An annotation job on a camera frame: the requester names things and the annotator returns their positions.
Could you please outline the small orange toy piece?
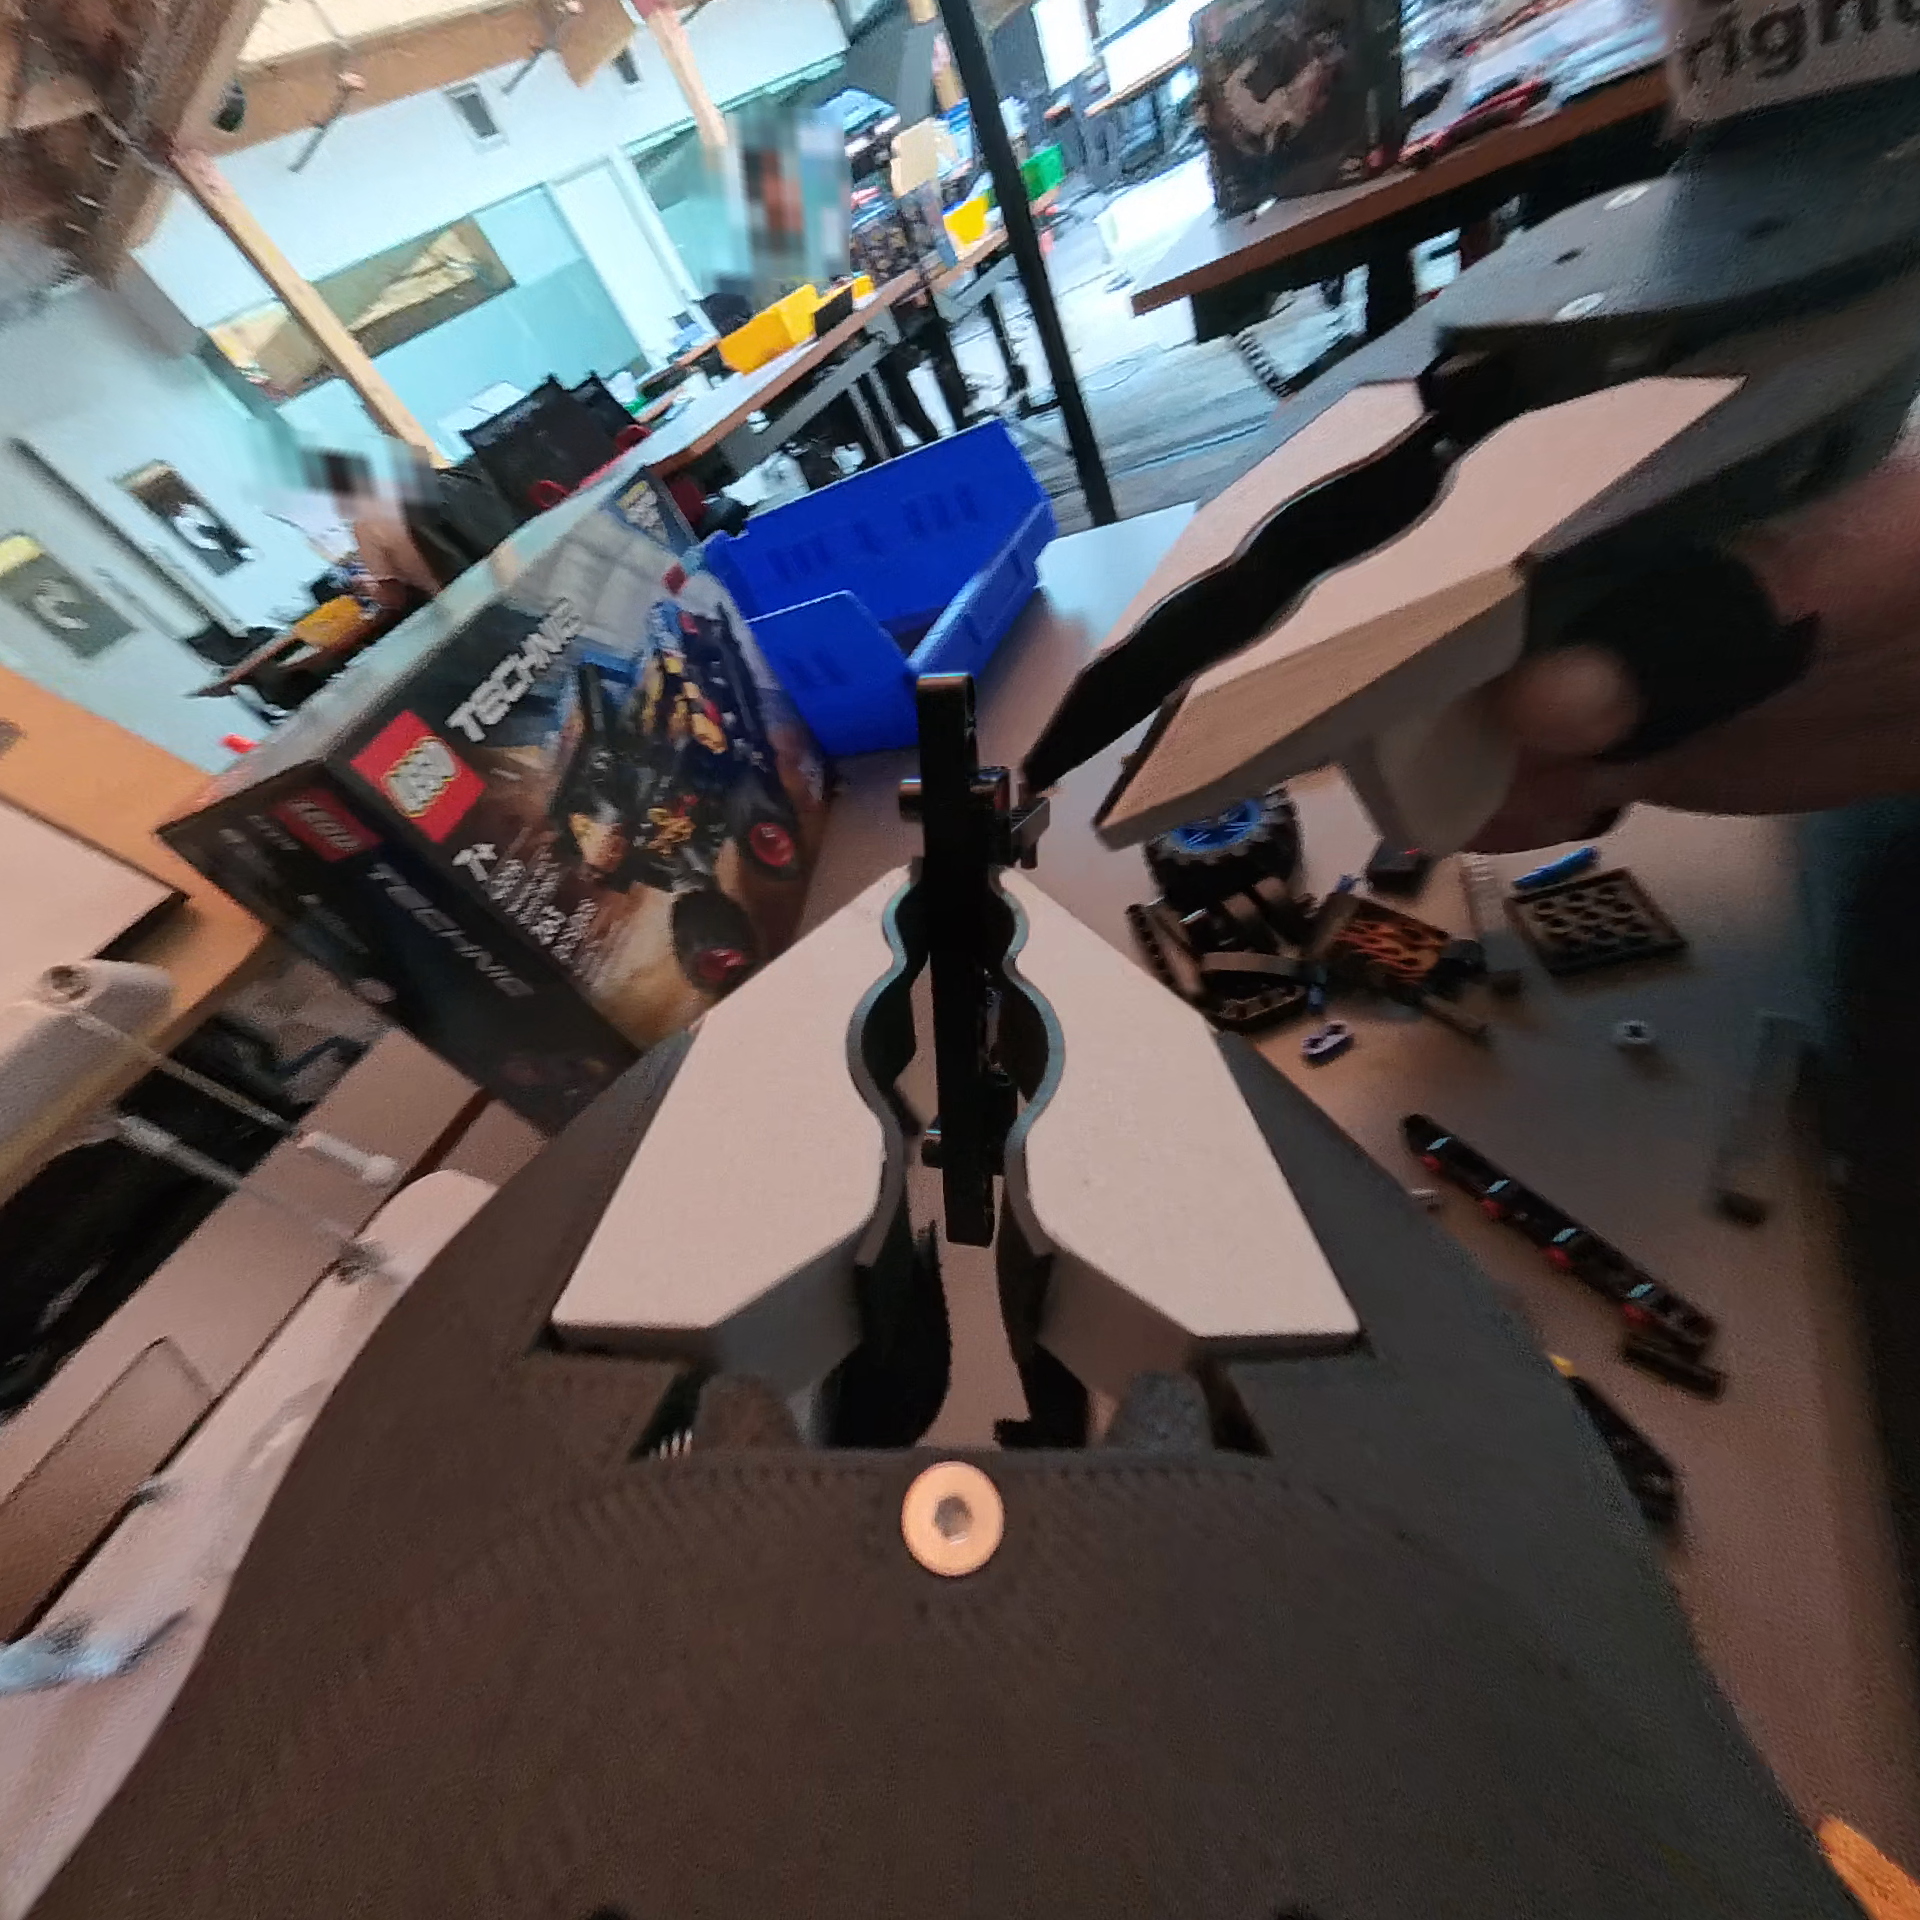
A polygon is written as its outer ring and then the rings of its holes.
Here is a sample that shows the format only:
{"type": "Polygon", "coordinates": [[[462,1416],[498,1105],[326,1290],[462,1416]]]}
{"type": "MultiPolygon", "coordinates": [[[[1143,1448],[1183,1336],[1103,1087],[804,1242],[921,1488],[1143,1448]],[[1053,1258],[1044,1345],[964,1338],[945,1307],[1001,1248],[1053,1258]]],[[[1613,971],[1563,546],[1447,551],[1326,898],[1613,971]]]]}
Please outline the small orange toy piece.
{"type": "Polygon", "coordinates": [[[1817,1842],[1862,1915],[1917,1918],[1917,1878],[1861,1834],[1861,1830],[1836,1814],[1826,1814],[1817,1824],[1817,1842]]]}

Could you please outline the yellow bin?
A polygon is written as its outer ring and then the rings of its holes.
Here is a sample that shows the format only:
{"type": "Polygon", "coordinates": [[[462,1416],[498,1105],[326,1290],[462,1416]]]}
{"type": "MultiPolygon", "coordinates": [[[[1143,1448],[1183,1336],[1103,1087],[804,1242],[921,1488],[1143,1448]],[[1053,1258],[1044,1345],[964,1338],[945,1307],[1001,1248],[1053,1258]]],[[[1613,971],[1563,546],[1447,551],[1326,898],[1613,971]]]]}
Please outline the yellow bin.
{"type": "Polygon", "coordinates": [[[821,305],[823,296],[814,282],[781,295],[721,338],[722,362],[733,375],[749,375],[807,344],[821,305]]]}

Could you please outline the black studded toy plate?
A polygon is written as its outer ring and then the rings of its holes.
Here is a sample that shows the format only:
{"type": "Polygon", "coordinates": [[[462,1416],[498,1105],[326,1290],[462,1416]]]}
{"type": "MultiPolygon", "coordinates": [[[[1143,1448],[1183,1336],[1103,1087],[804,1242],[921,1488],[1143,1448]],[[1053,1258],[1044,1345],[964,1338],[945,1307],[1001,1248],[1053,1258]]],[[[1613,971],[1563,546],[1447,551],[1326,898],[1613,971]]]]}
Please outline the black studded toy plate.
{"type": "Polygon", "coordinates": [[[1514,891],[1503,913],[1551,978],[1667,962],[1689,950],[1689,937],[1627,869],[1514,891]]]}

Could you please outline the black toy truck chassis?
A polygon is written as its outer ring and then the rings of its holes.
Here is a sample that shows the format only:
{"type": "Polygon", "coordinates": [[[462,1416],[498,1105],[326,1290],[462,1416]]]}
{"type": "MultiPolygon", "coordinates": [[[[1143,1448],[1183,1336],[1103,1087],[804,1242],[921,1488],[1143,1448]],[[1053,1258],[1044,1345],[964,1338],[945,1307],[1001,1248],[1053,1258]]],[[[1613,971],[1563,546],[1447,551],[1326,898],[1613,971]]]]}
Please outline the black toy truck chassis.
{"type": "Polygon", "coordinates": [[[991,1245],[1006,1149],[1050,1064],[1044,1016],[1012,975],[1025,923],[1001,878],[1038,863],[1050,801],[1019,797],[1009,768],[980,760],[972,675],[921,675],[916,715],[918,775],[901,811],[921,830],[913,920],[938,1075],[921,1159],[942,1176],[946,1238],[991,1245]]]}

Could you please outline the monster truck toy set box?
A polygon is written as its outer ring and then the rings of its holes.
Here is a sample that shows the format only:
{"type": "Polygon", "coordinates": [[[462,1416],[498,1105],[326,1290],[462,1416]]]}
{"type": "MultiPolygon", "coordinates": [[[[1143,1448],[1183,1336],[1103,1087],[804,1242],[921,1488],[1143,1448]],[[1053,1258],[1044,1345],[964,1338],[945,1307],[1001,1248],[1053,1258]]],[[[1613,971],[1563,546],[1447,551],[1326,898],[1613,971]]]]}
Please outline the monster truck toy set box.
{"type": "Polygon", "coordinates": [[[658,479],[527,520],[161,841],[553,1135],[795,935],[829,763],[658,479]]]}

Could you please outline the light grey desk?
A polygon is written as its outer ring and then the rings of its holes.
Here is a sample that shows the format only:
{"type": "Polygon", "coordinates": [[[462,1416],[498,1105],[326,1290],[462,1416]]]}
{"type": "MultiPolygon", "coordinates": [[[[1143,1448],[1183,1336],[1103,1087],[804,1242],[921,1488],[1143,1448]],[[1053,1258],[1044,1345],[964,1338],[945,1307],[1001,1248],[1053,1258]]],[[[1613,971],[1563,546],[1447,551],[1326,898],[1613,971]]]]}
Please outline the light grey desk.
{"type": "Polygon", "coordinates": [[[1226,1037],[1354,1350],[1086,1435],[823,1435],[566,1355],[690,1035],[454,1231],[326,1398],[191,1673],[26,1915],[1861,1915],[1915,1671],[1785,827],[1650,813],[1693,955],[1226,1037]],[[1812,1053],[1715,1210],[1763,1013],[1812,1053]],[[1713,1373],[1410,1157],[1427,1113],[1716,1321],[1713,1373]]]}

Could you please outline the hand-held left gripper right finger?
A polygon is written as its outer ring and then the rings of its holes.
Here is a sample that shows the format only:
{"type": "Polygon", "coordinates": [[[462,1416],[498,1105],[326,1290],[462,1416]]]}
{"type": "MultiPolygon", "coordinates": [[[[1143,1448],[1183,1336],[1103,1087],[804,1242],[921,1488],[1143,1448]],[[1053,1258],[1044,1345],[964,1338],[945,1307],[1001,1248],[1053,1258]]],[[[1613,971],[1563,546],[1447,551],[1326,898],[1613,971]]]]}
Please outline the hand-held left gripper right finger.
{"type": "Polygon", "coordinates": [[[1230,1046],[1029,878],[999,1050],[999,1307],[1026,1435],[1086,1435],[1148,1373],[1354,1350],[1361,1314],[1268,1143],[1230,1046]]]}

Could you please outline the dark wooden table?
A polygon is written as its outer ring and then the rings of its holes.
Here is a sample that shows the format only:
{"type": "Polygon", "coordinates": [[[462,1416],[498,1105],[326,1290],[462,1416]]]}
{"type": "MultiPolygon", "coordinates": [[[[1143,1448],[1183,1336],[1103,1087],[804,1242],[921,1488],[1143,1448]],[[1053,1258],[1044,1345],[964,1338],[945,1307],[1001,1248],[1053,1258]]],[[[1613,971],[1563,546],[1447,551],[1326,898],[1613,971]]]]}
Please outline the dark wooden table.
{"type": "Polygon", "coordinates": [[[1399,325],[1413,302],[1410,250],[1522,200],[1554,211],[1606,184],[1658,170],[1669,125],[1659,63],[1542,106],[1419,168],[1277,200],[1260,211],[1210,211],[1148,269],[1137,315],[1191,309],[1201,342],[1257,325],[1276,296],[1370,269],[1367,328],[1399,325]]]}

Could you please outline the dark printed box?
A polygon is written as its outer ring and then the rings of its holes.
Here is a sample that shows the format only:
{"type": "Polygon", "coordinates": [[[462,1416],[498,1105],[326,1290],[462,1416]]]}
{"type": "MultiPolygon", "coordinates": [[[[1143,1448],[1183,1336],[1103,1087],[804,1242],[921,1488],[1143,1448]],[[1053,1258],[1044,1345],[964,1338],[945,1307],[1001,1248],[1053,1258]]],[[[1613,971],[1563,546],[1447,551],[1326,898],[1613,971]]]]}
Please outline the dark printed box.
{"type": "Polygon", "coordinates": [[[1191,18],[1191,65],[1220,219],[1356,184],[1399,152],[1396,1],[1211,1],[1191,18]]]}

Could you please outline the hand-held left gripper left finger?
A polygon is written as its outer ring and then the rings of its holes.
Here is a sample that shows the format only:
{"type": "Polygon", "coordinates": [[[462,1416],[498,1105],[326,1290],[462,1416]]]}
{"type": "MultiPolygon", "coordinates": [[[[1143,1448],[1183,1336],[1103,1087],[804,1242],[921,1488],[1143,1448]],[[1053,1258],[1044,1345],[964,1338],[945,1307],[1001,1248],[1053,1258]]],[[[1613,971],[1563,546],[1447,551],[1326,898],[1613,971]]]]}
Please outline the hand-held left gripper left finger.
{"type": "Polygon", "coordinates": [[[875,879],[698,1021],[557,1295],[563,1352],[821,1386],[823,1435],[918,1431],[907,907],[875,879]]]}

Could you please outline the black toy beam red pins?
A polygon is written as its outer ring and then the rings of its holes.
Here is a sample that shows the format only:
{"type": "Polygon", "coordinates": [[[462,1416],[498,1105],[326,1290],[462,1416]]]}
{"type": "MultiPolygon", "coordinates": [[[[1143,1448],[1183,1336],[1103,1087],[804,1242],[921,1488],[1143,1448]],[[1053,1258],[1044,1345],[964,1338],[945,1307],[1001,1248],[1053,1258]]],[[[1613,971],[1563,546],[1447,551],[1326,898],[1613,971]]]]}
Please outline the black toy beam red pins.
{"type": "Polygon", "coordinates": [[[1399,1129],[1410,1157],[1433,1176],[1468,1192],[1482,1214],[1522,1237],[1556,1273],[1611,1302],[1622,1321],[1625,1355],[1659,1359],[1674,1376],[1713,1373],[1719,1327],[1707,1311],[1427,1113],[1405,1113],[1399,1129]]]}

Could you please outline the person's right hand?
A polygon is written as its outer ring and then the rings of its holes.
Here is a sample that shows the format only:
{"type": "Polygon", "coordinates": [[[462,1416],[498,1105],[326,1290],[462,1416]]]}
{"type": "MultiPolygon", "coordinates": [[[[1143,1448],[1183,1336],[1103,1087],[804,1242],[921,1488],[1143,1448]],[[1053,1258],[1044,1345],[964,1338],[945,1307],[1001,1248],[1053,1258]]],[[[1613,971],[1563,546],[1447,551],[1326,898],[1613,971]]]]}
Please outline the person's right hand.
{"type": "Polygon", "coordinates": [[[1915,795],[1915,422],[1878,469],[1759,528],[1734,554],[1778,619],[1815,621],[1806,675],[1667,751],[1610,760],[1641,719],[1617,648],[1580,645],[1522,659],[1495,685],[1515,775],[1473,850],[1588,841],[1637,805],[1782,816],[1915,795]]]}

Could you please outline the wooden beam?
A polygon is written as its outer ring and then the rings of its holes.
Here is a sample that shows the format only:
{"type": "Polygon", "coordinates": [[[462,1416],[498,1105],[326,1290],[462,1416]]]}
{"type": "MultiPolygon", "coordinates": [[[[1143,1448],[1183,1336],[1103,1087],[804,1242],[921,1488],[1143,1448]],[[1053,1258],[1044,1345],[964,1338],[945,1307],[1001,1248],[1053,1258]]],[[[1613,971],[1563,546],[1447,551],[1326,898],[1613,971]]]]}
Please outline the wooden beam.
{"type": "Polygon", "coordinates": [[[214,158],[174,143],[167,159],[180,189],[247,261],[253,273],[269,285],[318,350],[322,362],[347,383],[374,424],[434,469],[447,469],[450,458],[398,398],[347,325],[330,309],[318,287],[298,271],[253,210],[237,195],[214,158]]]}

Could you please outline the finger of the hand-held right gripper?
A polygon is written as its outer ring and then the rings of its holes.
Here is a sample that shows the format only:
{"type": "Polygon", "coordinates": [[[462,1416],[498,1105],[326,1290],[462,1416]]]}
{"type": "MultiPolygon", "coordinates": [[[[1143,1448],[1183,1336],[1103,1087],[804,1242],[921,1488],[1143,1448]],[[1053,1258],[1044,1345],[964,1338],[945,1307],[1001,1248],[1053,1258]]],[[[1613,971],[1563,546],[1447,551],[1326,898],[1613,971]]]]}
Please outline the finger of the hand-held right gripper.
{"type": "Polygon", "coordinates": [[[1515,769],[1484,690],[1521,657],[1533,551],[1741,383],[1647,375],[1497,427],[1405,533],[1332,569],[1189,685],[1098,837],[1141,846],[1332,763],[1380,837],[1462,850],[1515,769]]]}
{"type": "Polygon", "coordinates": [[[1197,507],[1025,757],[1050,787],[1262,638],[1319,578],[1433,503],[1443,431],[1410,382],[1371,382],[1197,507]]]}

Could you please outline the white document stand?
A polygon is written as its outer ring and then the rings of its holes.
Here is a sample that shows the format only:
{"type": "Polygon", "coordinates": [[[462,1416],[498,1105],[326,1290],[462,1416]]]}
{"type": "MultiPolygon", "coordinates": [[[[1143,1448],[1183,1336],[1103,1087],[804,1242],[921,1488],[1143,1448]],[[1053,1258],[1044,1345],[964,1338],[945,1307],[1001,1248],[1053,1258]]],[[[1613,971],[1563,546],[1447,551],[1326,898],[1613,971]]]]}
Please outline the white document stand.
{"type": "Polygon", "coordinates": [[[489,1101],[401,1032],[5,1431],[2,1883],[26,1915],[154,1739],[353,1362],[494,1186],[489,1101]]]}

